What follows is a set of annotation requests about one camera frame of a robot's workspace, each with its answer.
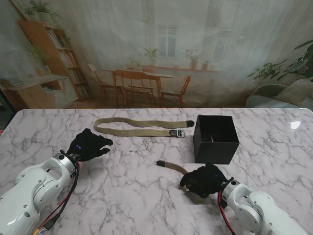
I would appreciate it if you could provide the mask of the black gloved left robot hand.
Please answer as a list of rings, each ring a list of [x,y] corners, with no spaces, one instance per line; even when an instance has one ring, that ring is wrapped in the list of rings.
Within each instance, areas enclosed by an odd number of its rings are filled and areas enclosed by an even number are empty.
[[[105,146],[112,146],[111,139],[96,135],[90,129],[84,129],[70,144],[68,155],[79,155],[80,162],[87,162],[110,152]]]

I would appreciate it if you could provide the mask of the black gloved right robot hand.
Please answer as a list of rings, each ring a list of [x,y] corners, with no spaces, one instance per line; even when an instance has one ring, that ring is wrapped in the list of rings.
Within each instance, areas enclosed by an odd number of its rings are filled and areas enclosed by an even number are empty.
[[[184,174],[180,181],[180,187],[186,187],[190,192],[202,198],[215,193],[221,197],[226,185],[233,179],[233,177],[227,179],[217,166],[206,164]]]

